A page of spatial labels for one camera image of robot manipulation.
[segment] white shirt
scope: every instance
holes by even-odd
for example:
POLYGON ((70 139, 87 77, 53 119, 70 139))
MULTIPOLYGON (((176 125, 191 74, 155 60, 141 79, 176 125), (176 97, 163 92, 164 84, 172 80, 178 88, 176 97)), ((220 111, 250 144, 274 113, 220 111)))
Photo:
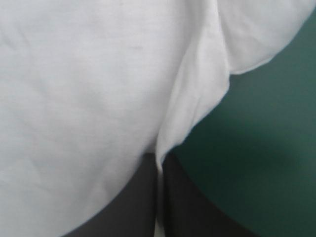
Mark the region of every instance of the white shirt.
POLYGON ((269 62, 316 0, 0 0, 0 230, 58 237, 269 62))

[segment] shirt sleeve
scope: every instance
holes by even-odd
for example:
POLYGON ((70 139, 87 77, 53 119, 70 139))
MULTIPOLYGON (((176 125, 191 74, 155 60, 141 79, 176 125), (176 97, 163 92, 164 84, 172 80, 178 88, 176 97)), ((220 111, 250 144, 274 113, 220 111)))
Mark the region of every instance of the shirt sleeve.
POLYGON ((230 73, 241 74, 285 48, 316 0, 218 0, 217 4, 230 73))

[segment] dark green wall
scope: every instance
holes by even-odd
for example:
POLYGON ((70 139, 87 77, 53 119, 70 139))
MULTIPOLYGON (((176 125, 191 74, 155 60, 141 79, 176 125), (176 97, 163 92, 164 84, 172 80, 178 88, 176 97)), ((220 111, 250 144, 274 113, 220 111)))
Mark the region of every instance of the dark green wall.
POLYGON ((316 12, 270 63, 232 76, 173 151, 225 213, 263 237, 316 237, 316 12))

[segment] green background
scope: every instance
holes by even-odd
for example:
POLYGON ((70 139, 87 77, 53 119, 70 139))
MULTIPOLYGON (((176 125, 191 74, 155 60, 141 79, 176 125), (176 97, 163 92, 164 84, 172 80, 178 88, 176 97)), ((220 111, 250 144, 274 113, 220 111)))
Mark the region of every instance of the green background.
POLYGON ((316 12, 270 63, 230 78, 173 149, 210 201, 263 237, 316 237, 316 12))

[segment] white fabric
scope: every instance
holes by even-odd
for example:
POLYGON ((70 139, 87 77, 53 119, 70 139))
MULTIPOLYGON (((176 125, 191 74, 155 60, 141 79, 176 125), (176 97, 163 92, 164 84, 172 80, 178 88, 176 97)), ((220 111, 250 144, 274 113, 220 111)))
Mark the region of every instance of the white fabric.
POLYGON ((316 0, 0 0, 0 232, 59 237, 158 165, 316 0))

